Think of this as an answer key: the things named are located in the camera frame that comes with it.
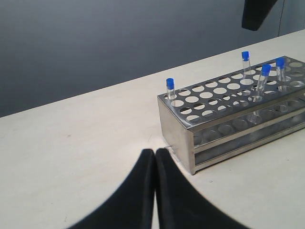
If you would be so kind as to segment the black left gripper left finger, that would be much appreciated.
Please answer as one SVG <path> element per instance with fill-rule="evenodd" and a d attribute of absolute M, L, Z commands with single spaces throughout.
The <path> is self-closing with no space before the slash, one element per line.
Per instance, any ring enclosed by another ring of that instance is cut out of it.
<path fill-rule="evenodd" d="M 141 151 L 129 175 L 97 209 L 71 229 L 150 229 L 155 192 L 155 154 Z"/>

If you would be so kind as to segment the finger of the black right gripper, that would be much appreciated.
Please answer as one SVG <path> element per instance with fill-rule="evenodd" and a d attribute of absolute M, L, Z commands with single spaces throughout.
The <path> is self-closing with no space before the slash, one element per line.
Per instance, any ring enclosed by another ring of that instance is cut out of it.
<path fill-rule="evenodd" d="M 276 2 L 277 0 L 245 0 L 242 28 L 257 31 Z"/>

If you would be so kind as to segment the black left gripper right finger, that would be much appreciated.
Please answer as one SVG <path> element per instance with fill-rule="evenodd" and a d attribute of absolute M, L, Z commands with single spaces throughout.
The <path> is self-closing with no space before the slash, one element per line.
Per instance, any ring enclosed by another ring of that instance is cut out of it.
<path fill-rule="evenodd" d="M 246 229 L 205 199 L 182 174 L 166 148 L 156 160 L 156 200 L 161 229 Z"/>

